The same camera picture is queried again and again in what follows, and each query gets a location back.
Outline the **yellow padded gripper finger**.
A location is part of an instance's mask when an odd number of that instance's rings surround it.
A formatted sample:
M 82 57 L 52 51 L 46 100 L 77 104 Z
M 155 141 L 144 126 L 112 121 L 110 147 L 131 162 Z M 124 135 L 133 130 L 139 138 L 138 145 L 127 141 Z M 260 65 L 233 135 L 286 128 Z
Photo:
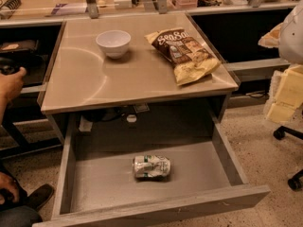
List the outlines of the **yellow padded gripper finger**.
M 288 121 L 303 104 L 303 65 L 292 64 L 284 72 L 275 71 L 264 106 L 266 120 Z
M 258 45 L 266 48 L 278 48 L 281 24 L 278 24 L 258 40 Z

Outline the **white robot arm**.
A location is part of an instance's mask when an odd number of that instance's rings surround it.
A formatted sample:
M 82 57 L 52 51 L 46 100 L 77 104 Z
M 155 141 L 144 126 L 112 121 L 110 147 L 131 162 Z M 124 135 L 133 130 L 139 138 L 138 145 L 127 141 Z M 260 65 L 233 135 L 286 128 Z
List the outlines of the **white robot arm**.
M 286 122 L 303 104 L 303 0 L 258 45 L 277 48 L 279 57 L 291 64 L 283 73 L 274 72 L 265 107 L 267 120 Z

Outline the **person's lower hand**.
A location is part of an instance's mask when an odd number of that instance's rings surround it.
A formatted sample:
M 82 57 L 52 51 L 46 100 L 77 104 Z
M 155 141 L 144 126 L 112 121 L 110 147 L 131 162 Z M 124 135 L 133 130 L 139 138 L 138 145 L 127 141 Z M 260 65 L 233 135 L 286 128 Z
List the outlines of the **person's lower hand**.
M 12 195 L 12 201 L 20 200 L 19 188 L 17 183 L 9 175 L 0 172 L 0 189 L 6 189 Z

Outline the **person's upper hand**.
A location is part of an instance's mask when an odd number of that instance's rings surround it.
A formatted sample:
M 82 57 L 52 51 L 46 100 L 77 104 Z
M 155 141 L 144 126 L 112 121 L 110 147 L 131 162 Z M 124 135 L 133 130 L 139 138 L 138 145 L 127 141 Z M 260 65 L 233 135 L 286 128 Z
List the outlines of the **person's upper hand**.
M 23 77 L 27 70 L 21 67 L 18 72 L 11 75 L 0 75 L 0 101 L 8 103 L 20 95 L 23 88 Z

